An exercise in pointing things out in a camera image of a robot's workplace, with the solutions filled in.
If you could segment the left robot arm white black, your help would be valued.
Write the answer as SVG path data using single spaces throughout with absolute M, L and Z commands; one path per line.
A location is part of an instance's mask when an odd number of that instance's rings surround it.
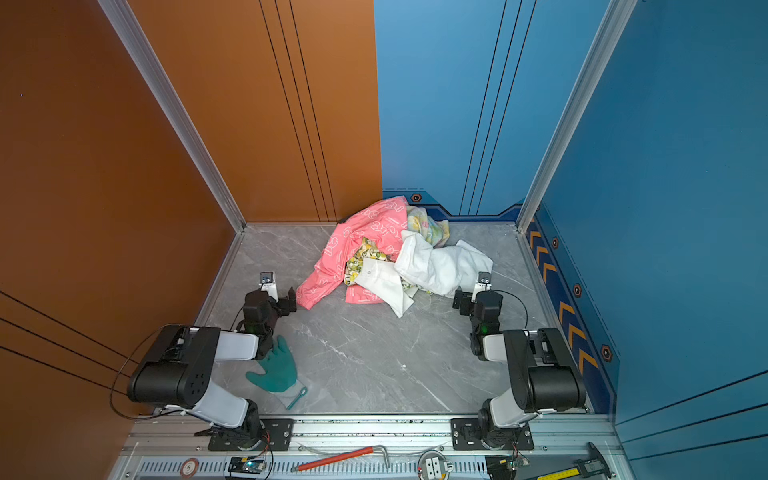
M 297 310 L 297 294 L 279 295 L 263 282 L 246 294 L 242 319 L 230 329 L 167 325 L 159 330 L 131 375 L 126 394 L 134 403 L 158 408 L 160 415 L 188 415 L 205 423 L 199 436 L 211 451 L 287 450 L 292 420 L 262 417 L 255 400 L 218 384 L 218 363 L 255 363 L 248 381 L 267 393 L 284 394 L 293 405 L 301 396 L 295 361 L 285 339 L 276 335 L 280 318 Z

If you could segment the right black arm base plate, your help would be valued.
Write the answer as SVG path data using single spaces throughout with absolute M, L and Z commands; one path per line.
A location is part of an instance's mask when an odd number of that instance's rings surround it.
M 533 451 L 533 435 L 528 426 L 499 428 L 492 423 L 481 424 L 478 418 L 450 420 L 453 448 L 457 451 L 516 450 Z

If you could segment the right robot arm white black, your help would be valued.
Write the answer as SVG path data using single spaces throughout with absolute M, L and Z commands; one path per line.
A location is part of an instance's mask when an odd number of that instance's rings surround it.
M 451 421 L 453 448 L 534 449 L 530 423 L 549 413 L 582 409 L 587 389 L 561 332 L 556 328 L 502 330 L 503 293 L 458 290 L 453 308 L 469 318 L 470 347 L 480 360 L 506 366 L 508 386 L 486 400 L 475 419 Z

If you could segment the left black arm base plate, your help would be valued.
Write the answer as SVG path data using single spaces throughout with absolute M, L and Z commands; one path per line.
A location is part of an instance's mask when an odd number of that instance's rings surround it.
M 289 450 L 295 421 L 265 418 L 235 429 L 213 427 L 207 449 L 213 452 L 285 452 Z

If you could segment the pink printed cloth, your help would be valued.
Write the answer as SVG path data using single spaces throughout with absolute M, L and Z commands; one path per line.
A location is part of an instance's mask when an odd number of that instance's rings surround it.
M 360 249 L 364 239 L 396 259 L 403 243 L 401 232 L 407 228 L 407 208 L 404 196 L 388 198 L 338 224 L 321 250 L 314 270 L 298 287 L 297 303 L 310 310 L 339 287 L 343 283 L 346 263 Z

